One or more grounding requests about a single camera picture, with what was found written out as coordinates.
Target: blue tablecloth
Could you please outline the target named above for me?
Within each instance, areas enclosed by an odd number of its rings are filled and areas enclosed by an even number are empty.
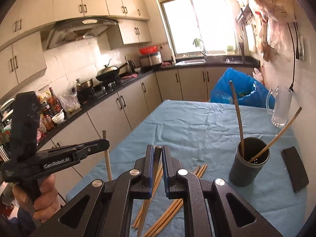
[[[266,109],[240,106],[244,137],[257,137],[269,143],[280,129],[271,123]],[[254,182],[247,187],[235,187],[229,181],[236,147],[240,141],[235,107],[230,104],[187,101],[165,101],[156,108],[125,140],[110,153],[113,178],[132,169],[135,160],[145,156],[146,146],[168,145],[171,156],[181,160],[183,167],[194,171],[197,165],[208,164],[203,179],[223,178],[259,211],[284,237],[295,236],[304,222],[306,189],[294,193],[281,150],[295,146],[289,129],[270,148],[270,158]],[[107,181],[104,161],[100,162],[68,194],[70,200],[94,179]],[[161,181],[150,205],[143,233],[171,204]],[[134,200],[132,222],[142,201]],[[131,228],[130,236],[137,231]],[[184,216],[181,209],[160,236],[184,236]]]

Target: glass mug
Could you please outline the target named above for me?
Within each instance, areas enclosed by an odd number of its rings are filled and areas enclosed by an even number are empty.
[[[275,93],[274,109],[269,108],[269,98],[272,93]],[[292,101],[293,92],[287,87],[278,86],[275,90],[270,88],[265,101],[268,114],[272,114],[271,122],[276,127],[283,128],[288,120],[288,114]]]

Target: finger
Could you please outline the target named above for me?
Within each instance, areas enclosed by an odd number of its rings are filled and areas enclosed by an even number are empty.
[[[56,183],[55,174],[49,175],[47,178],[43,180],[43,182],[39,186],[39,190],[41,193],[46,193],[54,189]]]
[[[52,217],[60,208],[58,198],[48,207],[42,210],[38,210],[34,213],[33,218],[36,220],[46,221]]]
[[[16,200],[18,201],[19,205],[27,204],[28,203],[28,195],[23,189],[15,183],[12,188],[12,192]]]
[[[51,191],[42,194],[34,202],[35,210],[41,210],[49,207],[57,198],[58,192],[56,188],[53,188]]]

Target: mug handle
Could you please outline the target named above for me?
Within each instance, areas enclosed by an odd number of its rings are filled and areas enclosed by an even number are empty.
[[[267,108],[268,114],[272,114],[273,113],[273,109],[269,108],[269,99],[270,99],[270,96],[271,96],[272,93],[273,93],[273,89],[270,88],[270,90],[268,92],[268,95],[267,95],[267,99],[265,100],[265,107]]]

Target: black countertop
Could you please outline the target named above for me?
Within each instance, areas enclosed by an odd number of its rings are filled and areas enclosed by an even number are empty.
[[[71,122],[76,120],[78,117],[89,111],[89,109],[93,108],[94,106],[98,105],[100,102],[104,101],[111,95],[117,93],[118,91],[122,90],[126,86],[130,85],[131,83],[138,81],[142,79],[145,76],[150,75],[151,73],[155,71],[162,71],[162,70],[170,70],[170,69],[182,69],[182,68],[196,68],[196,67],[250,67],[250,68],[259,68],[260,67],[260,61],[246,56],[246,63],[241,63],[241,56],[222,56],[223,59],[228,58],[230,61],[221,62],[222,59],[220,56],[216,56],[216,61],[212,61],[212,58],[208,59],[205,63],[200,64],[185,64],[185,65],[179,65],[179,66],[170,66],[170,67],[164,67],[161,68],[160,66],[154,66],[154,67],[148,67],[146,72],[140,72],[138,73],[138,76],[132,79],[123,79],[121,80],[121,84],[118,86],[115,86],[113,90],[108,93],[101,95],[100,97],[95,97],[94,99],[88,101],[87,103],[83,104],[81,108],[78,110],[77,113],[72,115],[70,118],[64,120],[62,123],[56,125],[52,130],[46,133],[45,137],[39,142],[37,146],[37,150],[43,147],[52,137],[54,137],[59,131],[64,129],[67,125],[69,125]]]

